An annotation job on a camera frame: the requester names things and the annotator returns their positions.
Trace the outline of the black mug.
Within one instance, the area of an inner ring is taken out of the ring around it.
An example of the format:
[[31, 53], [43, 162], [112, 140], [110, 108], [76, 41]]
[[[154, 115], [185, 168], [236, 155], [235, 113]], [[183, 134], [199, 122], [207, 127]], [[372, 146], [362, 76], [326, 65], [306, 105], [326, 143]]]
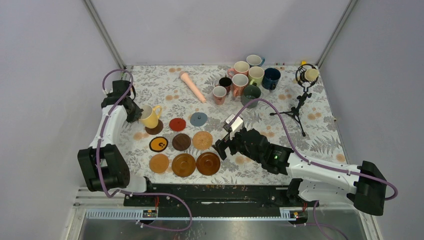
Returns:
[[229, 77], [222, 77], [218, 81], [218, 85], [226, 89], [226, 94], [228, 95], [231, 91], [232, 80]]

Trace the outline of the brown ceramic saucer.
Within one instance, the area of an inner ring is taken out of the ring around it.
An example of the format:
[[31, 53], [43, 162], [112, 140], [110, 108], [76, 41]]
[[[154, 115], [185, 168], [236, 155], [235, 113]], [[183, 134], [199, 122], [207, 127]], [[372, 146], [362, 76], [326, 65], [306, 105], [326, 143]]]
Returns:
[[178, 177], [185, 178], [194, 173], [196, 161], [192, 155], [182, 153], [173, 159], [171, 169]]
[[204, 152], [196, 160], [197, 170], [205, 176], [216, 174], [221, 167], [221, 160], [213, 152]]

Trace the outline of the yellow mug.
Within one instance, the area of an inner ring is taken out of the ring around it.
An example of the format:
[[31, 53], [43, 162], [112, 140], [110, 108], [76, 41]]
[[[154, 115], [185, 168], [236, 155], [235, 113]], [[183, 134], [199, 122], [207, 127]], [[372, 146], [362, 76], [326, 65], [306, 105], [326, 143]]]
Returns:
[[159, 118], [162, 114], [162, 107], [160, 105], [157, 106], [150, 106], [150, 105], [143, 105], [141, 107], [142, 114], [139, 119], [139, 121], [149, 129], [154, 129], [159, 124]]

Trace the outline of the small pink patterned mug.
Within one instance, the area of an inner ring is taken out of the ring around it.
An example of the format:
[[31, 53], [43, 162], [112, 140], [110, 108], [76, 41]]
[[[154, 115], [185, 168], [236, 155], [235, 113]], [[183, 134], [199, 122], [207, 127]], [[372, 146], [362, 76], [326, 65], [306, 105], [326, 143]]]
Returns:
[[223, 105], [227, 96], [227, 89], [219, 85], [213, 89], [212, 94], [215, 104]]

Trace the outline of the blue-grey smiley coaster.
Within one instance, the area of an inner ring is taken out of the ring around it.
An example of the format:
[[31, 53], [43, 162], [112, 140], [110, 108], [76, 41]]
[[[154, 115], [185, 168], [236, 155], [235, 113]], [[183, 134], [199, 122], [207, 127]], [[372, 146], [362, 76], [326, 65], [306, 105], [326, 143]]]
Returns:
[[203, 126], [208, 120], [208, 116], [203, 112], [195, 112], [190, 117], [190, 123], [194, 127], [201, 127]]

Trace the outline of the orange black smiley coaster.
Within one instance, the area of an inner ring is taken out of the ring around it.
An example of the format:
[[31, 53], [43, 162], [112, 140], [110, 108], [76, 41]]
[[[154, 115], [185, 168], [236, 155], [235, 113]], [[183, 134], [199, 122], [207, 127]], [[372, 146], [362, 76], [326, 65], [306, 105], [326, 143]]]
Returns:
[[153, 152], [160, 153], [164, 151], [169, 144], [167, 138], [163, 136], [158, 136], [153, 138], [149, 143], [149, 149]]

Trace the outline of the red smiley coaster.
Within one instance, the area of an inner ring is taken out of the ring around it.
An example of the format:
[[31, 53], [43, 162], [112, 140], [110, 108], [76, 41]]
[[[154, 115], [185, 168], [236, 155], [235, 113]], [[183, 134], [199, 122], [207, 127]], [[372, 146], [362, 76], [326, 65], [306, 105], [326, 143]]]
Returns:
[[173, 118], [169, 122], [169, 128], [175, 132], [181, 132], [186, 128], [186, 121], [183, 118]]

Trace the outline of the dark walnut coaster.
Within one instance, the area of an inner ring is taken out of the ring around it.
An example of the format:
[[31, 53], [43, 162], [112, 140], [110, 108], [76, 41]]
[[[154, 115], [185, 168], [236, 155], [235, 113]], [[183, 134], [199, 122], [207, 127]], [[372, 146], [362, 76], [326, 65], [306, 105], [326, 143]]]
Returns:
[[179, 133], [172, 139], [172, 146], [177, 151], [185, 151], [191, 146], [191, 138], [185, 133]]
[[163, 130], [163, 122], [159, 119], [158, 120], [158, 125], [154, 128], [148, 128], [145, 127], [145, 131], [149, 134], [149, 135], [157, 135], [159, 134], [162, 130]]

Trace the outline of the light brown round coaster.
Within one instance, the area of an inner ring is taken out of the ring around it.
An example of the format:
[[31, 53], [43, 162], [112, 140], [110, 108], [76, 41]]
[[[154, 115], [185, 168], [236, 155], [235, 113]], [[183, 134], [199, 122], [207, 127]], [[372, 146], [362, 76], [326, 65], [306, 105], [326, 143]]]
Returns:
[[169, 167], [169, 158], [164, 154], [156, 154], [149, 161], [149, 168], [156, 174], [163, 174]]

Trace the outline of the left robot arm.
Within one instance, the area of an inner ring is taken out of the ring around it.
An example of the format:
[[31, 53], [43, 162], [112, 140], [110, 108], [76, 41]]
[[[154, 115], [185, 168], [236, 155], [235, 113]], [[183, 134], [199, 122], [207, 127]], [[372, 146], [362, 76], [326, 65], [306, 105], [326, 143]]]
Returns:
[[77, 160], [86, 186], [91, 192], [103, 190], [98, 173], [100, 167], [107, 190], [126, 188], [130, 184], [130, 170], [116, 142], [125, 122], [137, 122], [143, 110], [129, 97], [117, 106], [114, 100], [104, 99], [101, 103], [102, 118], [94, 140], [88, 148], [77, 153]]

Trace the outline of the dark green mug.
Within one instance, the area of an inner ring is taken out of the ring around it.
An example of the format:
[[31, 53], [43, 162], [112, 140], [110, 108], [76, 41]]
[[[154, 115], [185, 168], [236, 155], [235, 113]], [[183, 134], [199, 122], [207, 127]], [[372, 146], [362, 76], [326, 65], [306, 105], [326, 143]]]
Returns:
[[248, 102], [254, 99], [258, 99], [261, 97], [261, 90], [256, 85], [248, 85], [244, 88], [243, 93], [241, 95], [241, 103], [243, 106], [246, 106]]

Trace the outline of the woven rattan coaster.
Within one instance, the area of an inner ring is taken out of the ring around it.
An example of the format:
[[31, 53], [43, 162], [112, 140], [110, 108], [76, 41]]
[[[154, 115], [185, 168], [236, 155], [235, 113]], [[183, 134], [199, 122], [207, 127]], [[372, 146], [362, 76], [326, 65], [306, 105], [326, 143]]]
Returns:
[[207, 131], [199, 131], [194, 134], [192, 143], [197, 150], [207, 150], [213, 145], [213, 136]]

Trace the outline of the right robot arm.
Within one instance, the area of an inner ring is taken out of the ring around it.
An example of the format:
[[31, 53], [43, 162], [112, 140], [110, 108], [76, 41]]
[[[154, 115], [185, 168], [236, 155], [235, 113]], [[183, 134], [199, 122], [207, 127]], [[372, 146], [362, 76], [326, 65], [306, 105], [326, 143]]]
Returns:
[[361, 165], [324, 164], [313, 158], [305, 161], [291, 148], [273, 144], [257, 130], [242, 128], [233, 137], [228, 133], [218, 139], [213, 148], [220, 158], [240, 153], [261, 165], [271, 174], [286, 175], [293, 179], [294, 188], [287, 191], [287, 201], [299, 206], [304, 201], [344, 202], [373, 216], [382, 216], [386, 198], [386, 178], [369, 161]]

